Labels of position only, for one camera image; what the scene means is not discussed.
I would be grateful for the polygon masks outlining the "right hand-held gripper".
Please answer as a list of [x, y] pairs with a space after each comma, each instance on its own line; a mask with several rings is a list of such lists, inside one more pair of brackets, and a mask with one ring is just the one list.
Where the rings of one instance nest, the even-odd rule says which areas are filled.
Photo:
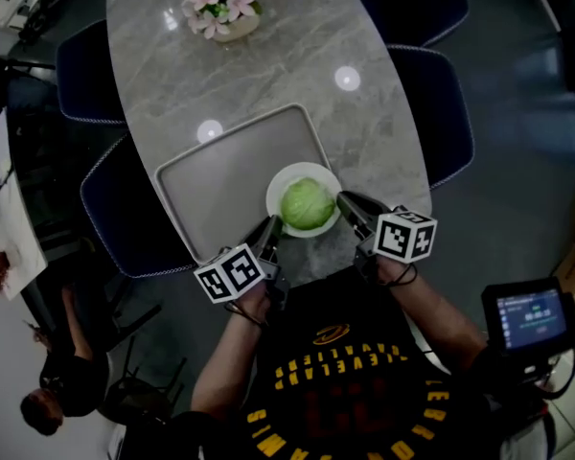
[[382, 202], [351, 191], [337, 195], [337, 207], [359, 238], [354, 266], [366, 279], [374, 276], [377, 256], [404, 265], [430, 256], [436, 219], [404, 209], [390, 212]]

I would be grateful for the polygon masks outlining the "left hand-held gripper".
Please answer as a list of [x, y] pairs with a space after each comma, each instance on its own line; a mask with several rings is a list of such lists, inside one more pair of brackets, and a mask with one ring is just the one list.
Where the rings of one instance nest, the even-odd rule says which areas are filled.
[[194, 275], [212, 304], [234, 302], [261, 281], [273, 302], [282, 306], [289, 283], [279, 266], [276, 251], [283, 234], [278, 215], [266, 217], [243, 239], [244, 243], [223, 249]]

